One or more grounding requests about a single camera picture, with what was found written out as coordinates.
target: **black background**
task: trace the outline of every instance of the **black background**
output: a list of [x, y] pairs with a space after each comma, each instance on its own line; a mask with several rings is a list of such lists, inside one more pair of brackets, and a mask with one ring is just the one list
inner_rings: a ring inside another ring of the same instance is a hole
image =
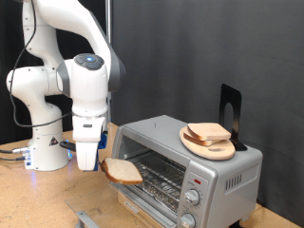
[[[92, 11], [105, 31], [105, 0], [81, 0]], [[57, 30], [58, 46], [64, 59], [72, 59], [80, 53], [93, 53], [88, 41], [71, 32]], [[6, 79], [24, 47], [22, 30], [22, 4], [12, 0], [0, 0], [0, 144], [17, 142], [31, 138], [30, 128], [17, 126], [12, 118], [10, 94]], [[41, 66], [43, 62], [25, 52], [18, 67]], [[46, 101], [59, 106], [66, 114], [70, 112], [72, 101], [65, 95], [49, 96]], [[31, 124], [26, 106], [15, 99], [17, 120], [21, 124]], [[71, 116], [63, 120], [64, 131], [72, 129]]]
[[113, 123], [217, 122], [221, 84], [236, 88], [240, 140], [264, 156], [258, 200], [304, 227], [304, 2], [113, 2], [113, 46], [127, 72]]

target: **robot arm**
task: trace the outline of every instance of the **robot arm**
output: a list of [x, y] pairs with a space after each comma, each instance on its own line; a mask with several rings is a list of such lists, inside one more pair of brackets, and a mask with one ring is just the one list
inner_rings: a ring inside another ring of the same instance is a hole
[[36, 13], [49, 25], [84, 36], [95, 54], [65, 60], [57, 68], [59, 90], [73, 100], [73, 139], [81, 170], [93, 170], [106, 127], [106, 97], [124, 78], [119, 60], [94, 15], [78, 0], [35, 0]]
[[94, 15], [78, 0], [35, 0], [40, 16], [52, 27], [82, 35], [96, 55], [104, 59], [108, 77], [108, 90], [116, 91], [125, 75], [124, 65], [107, 42]]

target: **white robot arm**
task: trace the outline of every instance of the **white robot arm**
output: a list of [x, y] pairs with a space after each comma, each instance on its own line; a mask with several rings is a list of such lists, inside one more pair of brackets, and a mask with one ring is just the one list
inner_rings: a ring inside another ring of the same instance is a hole
[[62, 62], [57, 74], [60, 90], [73, 100], [78, 166], [81, 170], [93, 170], [98, 143], [107, 124], [107, 93], [120, 86], [124, 65], [94, 15], [77, 0], [36, 0], [36, 5], [49, 25], [84, 36], [95, 52]]
[[[31, 1], [24, 0], [24, 2], [23, 24], [27, 42], [32, 34], [30, 29], [34, 26], [34, 16]], [[37, 27], [41, 27], [37, 29], [28, 52], [43, 59], [48, 79], [44, 82], [48, 84], [48, 90], [45, 86], [39, 95], [32, 92], [33, 95], [28, 97], [28, 100], [38, 97], [39, 99], [36, 100], [43, 100], [44, 95], [60, 93], [64, 93], [73, 100], [73, 140], [76, 141], [78, 166], [81, 170], [93, 170], [98, 142], [107, 124], [107, 93], [116, 91], [120, 87], [125, 75], [124, 65], [107, 42], [94, 15], [78, 0], [33, 0], [33, 2], [37, 15]], [[72, 60], [64, 61], [57, 47], [54, 28], [82, 35], [92, 46], [94, 54], [80, 54]], [[23, 84], [18, 83], [21, 82], [20, 75], [25, 71], [22, 68], [16, 70], [12, 91], [16, 97], [18, 97], [16, 95], [18, 91], [22, 90], [17, 89]], [[7, 79], [9, 89], [10, 76]], [[22, 94], [18, 98], [25, 100]], [[43, 102], [41, 101], [38, 105], [40, 110], [47, 106]], [[30, 114], [32, 121], [39, 115], [34, 107], [30, 110]], [[42, 120], [40, 117], [36, 119], [36, 122]]]

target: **toast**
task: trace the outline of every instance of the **toast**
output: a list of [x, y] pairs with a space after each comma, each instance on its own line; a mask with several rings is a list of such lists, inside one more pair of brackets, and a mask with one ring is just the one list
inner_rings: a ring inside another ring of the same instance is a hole
[[112, 182], [121, 184], [140, 184], [143, 177], [138, 168], [130, 161], [105, 158], [101, 163], [105, 176]]
[[231, 133], [218, 123], [189, 123], [188, 130], [194, 138], [200, 141], [222, 141], [231, 138]]
[[190, 141], [192, 143], [195, 143], [195, 144], [199, 144], [199, 145], [204, 145], [204, 146], [208, 146], [208, 145], [212, 145], [214, 143], [218, 143], [220, 142], [220, 140], [210, 140], [210, 141], [201, 141], [201, 140], [198, 140], [195, 138], [195, 136], [193, 136], [191, 134], [191, 132], [188, 130], [188, 127], [184, 127], [183, 128], [183, 137], [187, 140], [187, 141]]

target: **logo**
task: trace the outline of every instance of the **logo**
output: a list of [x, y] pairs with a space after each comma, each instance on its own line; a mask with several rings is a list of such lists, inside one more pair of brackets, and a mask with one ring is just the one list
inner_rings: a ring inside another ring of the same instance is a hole
[[58, 144], [58, 141], [55, 139], [55, 137], [53, 137], [49, 143], [49, 145], [55, 145]]

